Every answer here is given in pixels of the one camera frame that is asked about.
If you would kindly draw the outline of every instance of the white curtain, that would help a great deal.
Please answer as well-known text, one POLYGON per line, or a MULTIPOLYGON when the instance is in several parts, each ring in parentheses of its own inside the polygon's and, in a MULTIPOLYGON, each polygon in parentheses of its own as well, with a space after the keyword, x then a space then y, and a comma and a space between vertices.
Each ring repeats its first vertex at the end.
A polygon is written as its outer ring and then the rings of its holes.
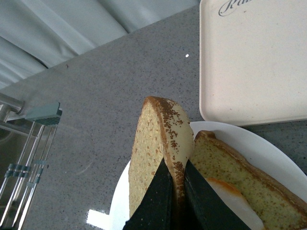
POLYGON ((199 4, 199 0, 1 0, 0 88, 199 4))

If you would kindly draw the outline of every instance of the bread slice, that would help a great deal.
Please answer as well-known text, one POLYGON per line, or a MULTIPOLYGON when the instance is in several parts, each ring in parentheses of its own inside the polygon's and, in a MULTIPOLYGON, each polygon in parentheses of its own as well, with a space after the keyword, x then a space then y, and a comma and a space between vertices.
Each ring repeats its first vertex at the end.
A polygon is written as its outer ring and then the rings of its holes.
POLYGON ((175 214, 184 206, 184 170, 194 151, 189 118, 176 102, 146 97, 138 121, 129 168, 130 217, 140 205, 164 158, 174 183, 175 214))
POLYGON ((252 166, 239 152, 200 131, 190 161, 204 178, 233 184, 263 221, 267 230, 307 228, 307 204, 278 181, 252 166))

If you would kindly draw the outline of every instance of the speckled countertop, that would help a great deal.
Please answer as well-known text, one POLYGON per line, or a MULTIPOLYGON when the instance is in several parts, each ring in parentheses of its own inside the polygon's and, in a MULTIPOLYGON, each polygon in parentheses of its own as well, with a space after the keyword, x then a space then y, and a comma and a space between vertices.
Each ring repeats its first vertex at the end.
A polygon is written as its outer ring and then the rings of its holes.
MULTIPOLYGON (((147 95, 199 113, 199 9, 193 7, 1 90, 27 107, 61 102, 63 115, 24 229, 99 229, 90 209, 110 211, 130 159, 147 95)), ((307 173, 307 121, 246 129, 307 173)))

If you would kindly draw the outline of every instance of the plastic tray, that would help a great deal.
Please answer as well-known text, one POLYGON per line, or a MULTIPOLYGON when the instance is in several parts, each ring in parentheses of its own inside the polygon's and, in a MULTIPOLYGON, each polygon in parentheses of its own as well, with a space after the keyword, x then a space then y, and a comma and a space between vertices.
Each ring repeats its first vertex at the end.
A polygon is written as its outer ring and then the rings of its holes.
POLYGON ((307 1, 202 0, 200 111, 236 126, 307 119, 307 1))

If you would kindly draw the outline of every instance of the gray countertop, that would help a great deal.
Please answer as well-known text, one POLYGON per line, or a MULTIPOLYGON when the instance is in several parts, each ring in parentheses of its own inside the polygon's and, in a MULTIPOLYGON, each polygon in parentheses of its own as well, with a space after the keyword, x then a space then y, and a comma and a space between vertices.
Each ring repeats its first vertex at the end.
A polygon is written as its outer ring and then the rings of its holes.
MULTIPOLYGON (((130 160, 142 102, 179 102, 199 112, 199 9, 176 14, 3 90, 27 106, 59 101, 63 115, 24 229, 99 229, 90 209, 110 211, 130 160)), ((246 127, 307 173, 307 121, 246 127)))

